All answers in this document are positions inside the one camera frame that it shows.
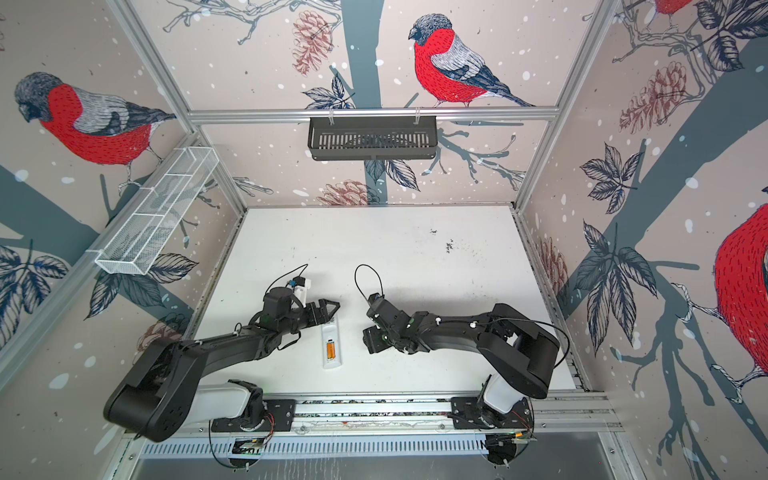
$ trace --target white mesh tray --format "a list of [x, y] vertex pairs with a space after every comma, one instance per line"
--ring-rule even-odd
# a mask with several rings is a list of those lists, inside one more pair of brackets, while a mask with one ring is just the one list
[[168, 172], [96, 259], [107, 273], [146, 275], [219, 163], [213, 148], [186, 147], [176, 152]]

